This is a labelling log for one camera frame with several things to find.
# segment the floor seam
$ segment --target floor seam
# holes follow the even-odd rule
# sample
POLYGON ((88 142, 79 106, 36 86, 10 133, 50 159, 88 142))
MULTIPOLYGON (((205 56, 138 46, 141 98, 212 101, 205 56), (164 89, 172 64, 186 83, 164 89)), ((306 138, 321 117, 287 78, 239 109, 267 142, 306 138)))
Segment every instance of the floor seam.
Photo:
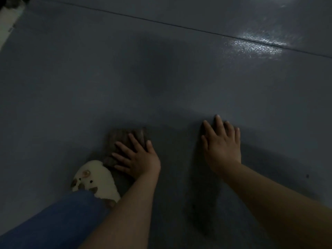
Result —
POLYGON ((205 30, 200 30, 200 29, 193 29, 193 28, 189 28, 189 27, 185 27, 185 26, 181 26, 181 25, 174 25, 174 24, 169 24, 169 23, 166 23, 166 22, 159 22, 159 21, 150 20, 150 19, 147 19, 147 18, 141 18, 141 17, 137 17, 137 16, 131 16, 131 15, 121 14, 121 13, 117 13, 117 12, 102 10, 102 9, 99 9, 99 8, 90 8, 90 7, 87 7, 87 6, 84 6, 84 5, 79 5, 79 4, 67 3, 67 2, 58 1, 58 0, 44 0, 44 1, 49 1, 49 2, 53 2, 53 3, 62 3, 62 4, 70 5, 70 6, 75 6, 75 7, 80 7, 80 8, 87 8, 87 9, 90 9, 90 10, 111 13, 111 14, 114 14, 114 15, 126 16, 126 17, 136 18, 136 19, 140 19, 140 20, 144 20, 144 21, 149 21, 149 22, 156 22, 158 24, 175 26, 175 27, 183 28, 183 29, 195 30, 195 31, 203 32, 203 33, 208 33, 208 34, 213 34, 213 35, 218 35, 218 36, 223 36, 223 37, 229 37, 229 38, 234 38, 234 39, 237 39, 237 40, 243 40, 243 41, 251 42, 251 43, 258 43, 258 44, 262 44, 262 45, 267 45, 267 46, 281 48, 281 49, 285 49, 285 50, 291 50, 291 51, 306 53, 306 54, 310 54, 310 55, 314 55, 314 56, 319 56, 319 57, 332 58, 332 56, 329 56, 329 55, 318 54, 318 53, 313 53, 313 52, 309 52, 309 51, 298 50, 298 49, 294 49, 294 48, 287 48, 287 47, 283 47, 283 46, 280 46, 280 45, 268 44, 268 43, 263 43, 263 42, 260 42, 260 41, 249 40, 249 39, 245 39, 245 38, 241 38, 241 37, 229 36, 229 35, 224 35, 224 34, 220 34, 220 33, 215 33, 215 32, 210 32, 210 31, 205 31, 205 30))

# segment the plush slipper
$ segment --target plush slipper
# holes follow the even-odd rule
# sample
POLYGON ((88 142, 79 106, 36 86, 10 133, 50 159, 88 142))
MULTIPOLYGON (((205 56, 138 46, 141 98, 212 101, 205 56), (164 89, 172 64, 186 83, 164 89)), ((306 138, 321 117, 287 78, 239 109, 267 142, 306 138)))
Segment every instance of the plush slipper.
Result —
POLYGON ((92 191, 95 197, 104 199, 109 207, 113 207, 120 200, 112 174, 97 160, 87 162, 78 170, 71 188, 73 191, 92 191))

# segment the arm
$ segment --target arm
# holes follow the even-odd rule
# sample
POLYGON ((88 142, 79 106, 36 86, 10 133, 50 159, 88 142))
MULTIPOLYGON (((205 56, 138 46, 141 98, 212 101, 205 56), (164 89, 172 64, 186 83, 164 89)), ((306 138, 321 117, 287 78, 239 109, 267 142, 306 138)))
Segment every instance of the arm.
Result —
POLYGON ((130 134, 129 137, 137 153, 117 142, 130 159, 118 154, 113 156, 128 166, 117 165, 115 168, 133 176, 136 181, 80 249, 147 248, 152 200, 160 172, 160 161, 151 141, 147 141, 148 152, 145 152, 133 135, 130 134))
POLYGON ((204 121, 204 154, 210 168, 247 205, 284 248, 332 248, 332 210, 241 164, 240 130, 216 116, 216 131, 204 121))

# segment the finger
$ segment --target finger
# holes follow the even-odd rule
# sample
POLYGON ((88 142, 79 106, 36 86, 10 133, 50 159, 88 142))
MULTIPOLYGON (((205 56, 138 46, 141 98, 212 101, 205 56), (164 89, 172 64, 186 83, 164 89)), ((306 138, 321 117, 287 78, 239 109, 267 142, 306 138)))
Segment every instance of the finger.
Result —
POLYGON ((228 130, 228 135, 227 136, 229 138, 235 139, 235 130, 234 130, 233 125, 229 121, 226 121, 225 124, 226 124, 227 130, 228 130))
POLYGON ((119 155, 117 153, 112 153, 112 156, 117 159, 119 162, 122 162, 123 164, 126 164, 127 166, 131 165, 131 161, 125 157, 123 157, 122 155, 119 155))
POLYGON ((147 151, 151 154, 156 154, 156 151, 154 150, 153 146, 152 146, 152 142, 150 140, 148 140, 146 142, 146 148, 147 148, 147 151))
POLYGON ((241 143, 240 137, 241 137, 240 129, 237 127, 235 129, 235 142, 236 142, 236 144, 240 144, 241 143))
POLYGON ((124 172, 124 173, 130 175, 130 168, 126 168, 126 167, 123 167, 120 165, 115 165, 114 168, 117 169, 118 171, 121 171, 121 172, 124 172))
POLYGON ((216 115, 215 117, 215 124, 216 124, 216 134, 218 136, 223 136, 223 137, 227 136, 224 123, 222 123, 222 119, 220 118, 219 115, 216 115))
POLYGON ((204 124, 204 127, 205 127, 206 135, 208 137, 212 137, 212 136, 216 135, 213 128, 211 127, 211 125, 207 121, 203 121, 203 124, 204 124))
POLYGON ((115 143, 129 158, 132 158, 135 155, 135 152, 124 145, 122 142, 117 141, 115 143))
POLYGON ((206 137, 204 135, 202 135, 201 137, 202 137, 202 142, 203 142, 203 148, 205 150, 208 150, 209 149, 209 145, 208 145, 206 137))
POLYGON ((144 148, 141 146, 141 144, 139 144, 139 142, 136 140, 136 138, 134 137, 133 134, 128 134, 129 135, 129 139, 131 140, 131 142, 133 143, 136 151, 144 151, 144 148))

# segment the jeans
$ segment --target jeans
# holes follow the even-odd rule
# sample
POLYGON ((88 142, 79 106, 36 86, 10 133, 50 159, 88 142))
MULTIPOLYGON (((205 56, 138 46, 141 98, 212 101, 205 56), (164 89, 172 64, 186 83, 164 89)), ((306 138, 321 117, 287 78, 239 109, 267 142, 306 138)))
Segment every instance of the jeans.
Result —
POLYGON ((91 191, 72 192, 0 236, 0 248, 77 248, 108 213, 91 191))

